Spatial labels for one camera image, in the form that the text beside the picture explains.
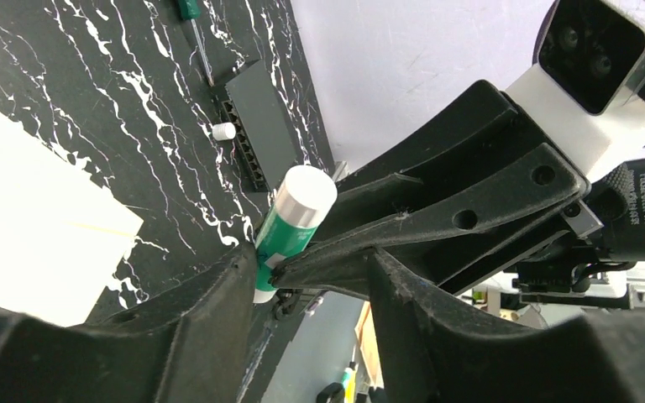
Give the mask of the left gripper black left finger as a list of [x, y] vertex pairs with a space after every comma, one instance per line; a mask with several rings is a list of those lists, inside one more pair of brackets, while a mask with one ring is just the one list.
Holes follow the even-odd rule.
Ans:
[[0, 402], [233, 402], [257, 263], [244, 243], [180, 285], [96, 324], [0, 314]]

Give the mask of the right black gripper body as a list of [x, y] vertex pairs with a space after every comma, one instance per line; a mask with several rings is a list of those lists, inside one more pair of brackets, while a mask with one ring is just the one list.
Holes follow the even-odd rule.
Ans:
[[645, 308], [645, 159], [629, 161], [591, 193], [532, 228], [492, 229], [500, 239], [482, 259], [440, 286], [451, 294], [472, 287], [498, 290], [521, 304], [605, 309]]

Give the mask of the green white glue stick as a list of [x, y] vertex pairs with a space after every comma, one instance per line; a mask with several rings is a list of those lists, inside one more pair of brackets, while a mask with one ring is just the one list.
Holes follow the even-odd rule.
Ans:
[[310, 165], [296, 165], [285, 174], [275, 200], [255, 239], [258, 269], [253, 303], [272, 299], [277, 289], [272, 271], [301, 253], [338, 197], [333, 179]]

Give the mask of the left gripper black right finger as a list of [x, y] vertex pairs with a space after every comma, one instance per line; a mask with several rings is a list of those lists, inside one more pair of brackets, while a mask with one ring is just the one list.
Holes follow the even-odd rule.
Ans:
[[645, 402], [645, 313], [534, 329], [468, 305], [386, 251], [366, 265], [392, 402]]

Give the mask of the white glue stick cap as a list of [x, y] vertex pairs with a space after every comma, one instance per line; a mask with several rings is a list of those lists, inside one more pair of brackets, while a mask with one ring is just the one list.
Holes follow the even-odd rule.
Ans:
[[213, 138], [217, 141], [229, 141], [237, 136], [237, 128], [230, 122], [213, 124], [211, 130]]

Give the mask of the cream paper envelope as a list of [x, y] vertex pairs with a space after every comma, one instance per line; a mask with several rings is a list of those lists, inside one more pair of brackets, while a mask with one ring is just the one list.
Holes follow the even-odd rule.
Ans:
[[0, 113], [0, 308], [83, 323], [142, 223]]

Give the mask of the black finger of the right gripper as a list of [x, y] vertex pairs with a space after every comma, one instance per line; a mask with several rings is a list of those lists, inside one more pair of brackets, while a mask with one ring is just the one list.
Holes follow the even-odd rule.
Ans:
[[338, 200], [312, 241], [415, 212], [499, 172], [517, 150], [519, 107], [480, 80], [399, 144], [338, 183]]
[[273, 269], [280, 288], [364, 288], [355, 260], [364, 252], [397, 247], [442, 248], [444, 258], [474, 264], [519, 239], [588, 188], [586, 179], [555, 149], [542, 144], [519, 160], [452, 196], [362, 223], [352, 217], [368, 199], [418, 202], [432, 186], [394, 174], [345, 192], [347, 202], [319, 228], [313, 246]]

